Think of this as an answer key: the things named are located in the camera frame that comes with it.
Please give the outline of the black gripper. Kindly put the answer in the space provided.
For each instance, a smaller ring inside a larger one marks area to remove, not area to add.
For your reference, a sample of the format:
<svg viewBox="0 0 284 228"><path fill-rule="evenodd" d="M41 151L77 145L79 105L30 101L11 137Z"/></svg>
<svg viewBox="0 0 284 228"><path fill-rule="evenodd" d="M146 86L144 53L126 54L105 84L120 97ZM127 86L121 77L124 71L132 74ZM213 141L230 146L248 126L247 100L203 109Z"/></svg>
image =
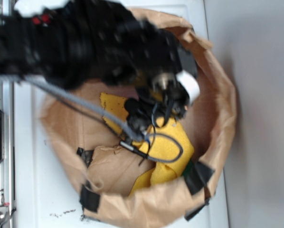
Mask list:
<svg viewBox="0 0 284 228"><path fill-rule="evenodd" d="M192 53L169 32L149 21L123 20L104 26L104 83L133 86L137 98L125 103L127 125L143 133L156 119L181 119L186 115L189 97L177 81L185 70L197 76Z"/></svg>

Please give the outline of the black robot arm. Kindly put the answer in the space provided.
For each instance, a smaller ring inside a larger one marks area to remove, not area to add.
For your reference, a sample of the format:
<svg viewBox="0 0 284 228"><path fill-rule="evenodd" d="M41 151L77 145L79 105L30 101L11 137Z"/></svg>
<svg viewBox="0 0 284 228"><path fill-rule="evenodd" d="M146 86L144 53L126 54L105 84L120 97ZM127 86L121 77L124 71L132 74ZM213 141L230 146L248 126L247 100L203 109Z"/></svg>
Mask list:
<svg viewBox="0 0 284 228"><path fill-rule="evenodd" d="M71 0L59 9L0 16L0 75L42 75L64 89L88 79L132 85L126 122L143 132L158 117L181 119L199 96L194 56L171 32L122 4Z"/></svg>

